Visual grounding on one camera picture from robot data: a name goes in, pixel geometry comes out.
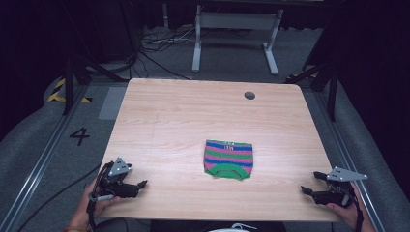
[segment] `hand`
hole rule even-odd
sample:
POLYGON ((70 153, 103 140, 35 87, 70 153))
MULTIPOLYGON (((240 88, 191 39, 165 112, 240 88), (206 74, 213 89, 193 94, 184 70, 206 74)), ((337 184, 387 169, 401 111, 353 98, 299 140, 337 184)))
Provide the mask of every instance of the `hand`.
MULTIPOLYGON (((78 207, 70 220, 70 226, 73 227, 83 227, 86 228, 88 226, 88 214, 87 214, 87 206, 88 206, 88 194, 93 191, 94 184, 96 183, 96 179, 88 185, 87 188, 83 191, 81 195, 81 199, 79 201, 78 207)), ((96 210, 94 211, 94 217, 97 217, 105 207, 111 206, 116 204, 120 201, 120 197, 116 196, 109 200, 98 201, 96 204, 96 210)))
MULTIPOLYGON (((376 231, 373 227, 373 224, 371 223, 370 216, 368 215, 368 212, 366 210, 365 204, 363 203, 362 197, 360 195, 359 189, 356 185, 351 184, 353 190, 355 191, 355 194, 358 198, 359 201, 359 207, 363 211, 363 216, 364 216, 364 221, 362 225, 362 232, 367 232, 367 231, 376 231)), ((352 229, 356 229, 356 222, 358 219, 358 212, 356 209, 355 204, 351 204, 349 207, 344 209, 343 207, 338 206, 337 204, 334 203, 329 203, 326 205, 329 209, 331 209, 335 214, 340 216, 343 221, 352 229)))

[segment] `pink stripe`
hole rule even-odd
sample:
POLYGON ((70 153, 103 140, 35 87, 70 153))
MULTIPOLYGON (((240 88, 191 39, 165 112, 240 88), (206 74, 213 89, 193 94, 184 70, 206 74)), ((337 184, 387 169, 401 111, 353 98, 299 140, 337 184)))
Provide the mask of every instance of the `pink stripe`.
POLYGON ((216 148, 216 147, 211 147, 211 146, 206 146, 207 150, 214 151, 214 152, 221 152, 221 153, 229 153, 233 155, 252 155, 252 151, 230 151, 230 150, 225 150, 221 148, 216 148))
POLYGON ((222 160, 222 161, 227 160, 227 161, 242 162, 242 163, 253 163, 252 159, 221 158, 221 157, 214 157, 208 154, 205 154, 204 157, 209 160, 222 160))
MULTIPOLYGON (((206 169, 210 170, 211 168, 213 168, 215 166, 214 163, 205 163, 205 167, 206 169)), ((252 171, 252 167, 243 167, 241 166, 247 173, 250 173, 252 171)))

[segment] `number 4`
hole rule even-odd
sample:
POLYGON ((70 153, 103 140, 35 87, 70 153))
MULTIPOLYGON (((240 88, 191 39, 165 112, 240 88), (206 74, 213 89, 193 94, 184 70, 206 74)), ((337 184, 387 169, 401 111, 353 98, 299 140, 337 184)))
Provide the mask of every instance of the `number 4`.
POLYGON ((82 139, 86 138, 86 137, 90 137, 90 135, 86 135, 85 132, 87 131, 87 129, 82 128, 80 130, 77 130, 76 132, 72 133, 70 135, 70 137, 74 137, 74 138, 79 138, 78 144, 77 146, 81 146, 82 143, 82 139))

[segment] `striped cloth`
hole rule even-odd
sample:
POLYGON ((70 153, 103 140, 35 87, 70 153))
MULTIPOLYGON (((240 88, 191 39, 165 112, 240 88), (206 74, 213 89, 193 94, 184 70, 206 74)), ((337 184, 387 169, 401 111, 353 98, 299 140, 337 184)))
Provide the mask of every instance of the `striped cloth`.
POLYGON ((253 168, 252 145, 207 140, 204 154, 205 173, 215 177, 244 180, 253 168))

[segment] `metal stand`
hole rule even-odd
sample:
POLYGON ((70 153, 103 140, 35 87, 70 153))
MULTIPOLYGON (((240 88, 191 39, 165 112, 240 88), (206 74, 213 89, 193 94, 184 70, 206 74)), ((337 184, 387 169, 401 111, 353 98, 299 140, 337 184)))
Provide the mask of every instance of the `metal stand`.
POLYGON ((193 52, 192 71, 199 72, 201 61, 201 28, 230 28, 250 30, 270 30, 271 37, 264 47, 266 59, 272 75, 278 74, 278 67, 274 59, 272 47, 278 32, 283 10, 277 14, 232 14, 232 13, 205 13, 201 6, 196 7, 195 22, 195 49, 193 52))

